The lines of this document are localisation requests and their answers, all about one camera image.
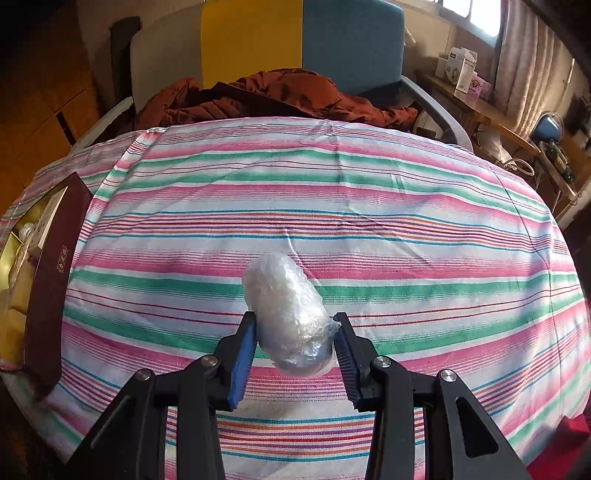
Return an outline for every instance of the bed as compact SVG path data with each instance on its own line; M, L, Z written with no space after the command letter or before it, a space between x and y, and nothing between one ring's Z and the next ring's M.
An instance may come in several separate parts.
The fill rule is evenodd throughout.
M10 227L76 171L94 194L63 316L63 374L40 403L3 375L63 460L139 368L185 367L235 331L241 274L288 254L381 355L457 371L525 463L589 397L589 319L562 234L515 175L461 148L359 124L234 119L138 131L39 171ZM362 478L372 414L335 366L285 377L257 350L218 415L230 479ZM166 478L175 478L169 412ZM415 413L416 478L424 472Z

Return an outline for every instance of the plastic wrap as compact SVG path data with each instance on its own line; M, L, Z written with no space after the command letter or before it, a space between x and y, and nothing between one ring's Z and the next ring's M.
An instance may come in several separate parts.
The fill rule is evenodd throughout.
M8 273L9 288L14 287L14 284L17 281L18 273L21 271L23 263L25 263L29 258L29 246L31 245L31 240L33 240L33 232L29 230L25 234L22 244L18 247L17 257L10 268L10 272Z
M256 314L261 349L294 377L319 377L334 364L333 337L340 324L295 262L283 254L256 258L242 274L244 298Z
M25 223L18 231L18 237L21 239L21 242L26 241L27 237L35 231L36 227L37 225L34 223Z

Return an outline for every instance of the white box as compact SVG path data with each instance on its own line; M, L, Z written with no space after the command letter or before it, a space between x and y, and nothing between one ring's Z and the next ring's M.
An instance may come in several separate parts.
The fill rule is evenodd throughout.
M447 59L439 57L437 59L437 68L435 69L435 77L444 79L445 69L447 68Z
M462 63L462 69L460 70L460 76L457 79L456 90L463 93L468 93L470 89L470 83L474 76L474 69L476 68L476 60L472 54L468 51L464 56L464 62Z
M472 73L474 73L474 69L476 69L476 62L478 60L478 53L472 50L468 50L467 48L458 47L453 47L450 50L449 57L447 59L447 67L445 73L447 79L454 85L457 85L457 81L460 79L460 74L464 66L464 59L466 58L467 54L471 56L470 62L474 63L472 69Z

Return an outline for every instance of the white wall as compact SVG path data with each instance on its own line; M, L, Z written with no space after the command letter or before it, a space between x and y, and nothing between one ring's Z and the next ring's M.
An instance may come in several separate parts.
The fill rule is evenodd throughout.
M404 10L406 28L417 42L404 50L402 73L414 78L417 69L435 71L437 59L447 56L452 47L466 47L478 53L476 71L485 80L490 80L495 49L480 38L450 24L435 13L416 7L417 0L388 0Z
M203 0L76 0L82 40L101 99L115 105L111 72L110 28L117 20L139 16L147 27L159 18Z
M570 101L574 95L580 97L589 94L589 81L581 71L577 63L574 64L573 76L570 79L570 84L566 89L564 100L556 109L557 113L564 118L566 112L569 110Z

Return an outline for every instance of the curtain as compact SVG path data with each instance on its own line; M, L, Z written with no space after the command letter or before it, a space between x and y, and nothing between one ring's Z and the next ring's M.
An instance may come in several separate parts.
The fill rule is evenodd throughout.
M508 0L507 23L496 74L494 104L515 119L513 130L528 138L548 108L550 91L563 88L559 72L570 61L555 33L521 0Z
M499 29L499 35L496 38L495 43L495 54L491 62L491 70L489 78L492 85L493 92L496 86L496 73L499 69L499 58L501 56L501 47L503 45L503 38L505 38L505 31L507 29L507 15L509 12L509 0L501 0L501 27Z

